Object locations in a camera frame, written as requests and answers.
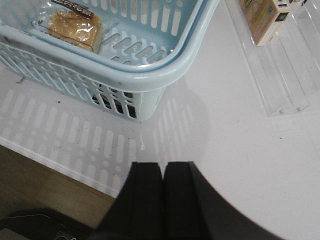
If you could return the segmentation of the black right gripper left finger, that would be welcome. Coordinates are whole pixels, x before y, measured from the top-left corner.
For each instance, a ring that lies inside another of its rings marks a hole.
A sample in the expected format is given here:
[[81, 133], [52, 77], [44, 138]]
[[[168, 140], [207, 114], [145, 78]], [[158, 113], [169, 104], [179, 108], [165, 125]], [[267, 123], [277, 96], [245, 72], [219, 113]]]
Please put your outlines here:
[[156, 162], [133, 162], [112, 206], [92, 240], [161, 240], [163, 180]]

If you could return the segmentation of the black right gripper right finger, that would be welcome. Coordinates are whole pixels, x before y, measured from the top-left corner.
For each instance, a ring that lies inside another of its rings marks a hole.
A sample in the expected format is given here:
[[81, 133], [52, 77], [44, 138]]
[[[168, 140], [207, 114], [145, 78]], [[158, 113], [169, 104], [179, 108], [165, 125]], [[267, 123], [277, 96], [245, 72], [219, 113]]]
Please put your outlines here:
[[165, 239], [279, 239], [228, 203], [194, 162], [169, 162], [163, 181]]

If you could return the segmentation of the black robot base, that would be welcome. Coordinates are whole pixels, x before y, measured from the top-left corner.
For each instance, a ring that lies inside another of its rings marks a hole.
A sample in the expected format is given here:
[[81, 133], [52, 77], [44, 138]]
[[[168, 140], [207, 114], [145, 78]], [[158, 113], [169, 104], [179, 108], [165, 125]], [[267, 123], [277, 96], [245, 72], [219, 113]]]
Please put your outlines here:
[[8, 229], [29, 240], [86, 240], [94, 229], [50, 208], [19, 210], [0, 219]]

